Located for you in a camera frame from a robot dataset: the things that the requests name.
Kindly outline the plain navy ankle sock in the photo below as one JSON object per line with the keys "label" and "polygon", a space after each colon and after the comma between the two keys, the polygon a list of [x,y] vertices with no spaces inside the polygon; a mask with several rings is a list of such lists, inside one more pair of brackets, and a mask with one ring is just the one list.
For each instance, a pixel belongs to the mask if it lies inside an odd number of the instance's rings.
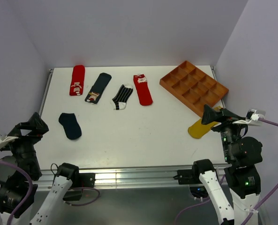
{"label": "plain navy ankle sock", "polygon": [[63,126],[69,140],[77,140],[82,136],[81,128],[74,113],[62,113],[59,116],[59,123]]}

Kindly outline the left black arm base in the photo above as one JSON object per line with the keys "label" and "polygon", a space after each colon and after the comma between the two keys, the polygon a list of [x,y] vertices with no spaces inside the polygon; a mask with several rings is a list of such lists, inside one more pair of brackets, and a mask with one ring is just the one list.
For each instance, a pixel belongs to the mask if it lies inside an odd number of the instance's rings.
{"label": "left black arm base", "polygon": [[[86,188],[93,188],[95,185],[95,173],[79,173],[78,180],[73,183],[72,188],[80,188],[80,187],[86,187]],[[67,191],[64,195],[63,200],[72,202],[72,201],[79,201],[81,199],[81,196],[83,194],[83,190],[70,190]]]}

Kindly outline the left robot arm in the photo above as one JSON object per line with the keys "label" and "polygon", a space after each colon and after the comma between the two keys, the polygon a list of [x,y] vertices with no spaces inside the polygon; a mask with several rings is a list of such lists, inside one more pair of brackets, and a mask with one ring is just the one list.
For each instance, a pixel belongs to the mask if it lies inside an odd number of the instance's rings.
{"label": "left robot arm", "polygon": [[63,202],[64,195],[79,184],[79,168],[63,163],[57,169],[52,188],[34,218],[30,211],[37,190],[35,181],[42,176],[34,145],[49,130],[35,112],[27,122],[21,122],[7,134],[0,132],[0,151],[12,154],[0,159],[0,216],[5,225],[47,225],[52,210]]}

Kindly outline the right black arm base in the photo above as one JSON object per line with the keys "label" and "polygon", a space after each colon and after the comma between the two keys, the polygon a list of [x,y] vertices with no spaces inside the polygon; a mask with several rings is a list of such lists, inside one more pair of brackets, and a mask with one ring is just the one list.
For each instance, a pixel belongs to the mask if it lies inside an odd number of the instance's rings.
{"label": "right black arm base", "polygon": [[177,174],[173,176],[179,185],[189,185],[190,193],[198,199],[207,198],[209,195],[202,182],[194,176],[192,169],[177,170]]}

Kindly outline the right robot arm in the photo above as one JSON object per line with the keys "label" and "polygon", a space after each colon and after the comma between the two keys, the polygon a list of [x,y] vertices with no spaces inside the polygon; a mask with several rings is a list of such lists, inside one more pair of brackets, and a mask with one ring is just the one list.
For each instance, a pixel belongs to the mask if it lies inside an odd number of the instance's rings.
{"label": "right robot arm", "polygon": [[225,108],[215,110],[204,105],[201,123],[219,123],[212,127],[212,131],[221,135],[225,162],[229,164],[224,169],[225,179],[233,203],[230,204],[225,196],[218,173],[210,160],[194,162],[192,179],[204,185],[221,225],[258,224],[258,212],[254,207],[259,201],[261,180],[255,165],[263,160],[263,145],[240,132],[242,129],[248,130],[248,126],[260,126],[260,119],[265,114],[265,111],[250,109],[245,117],[241,117]]}

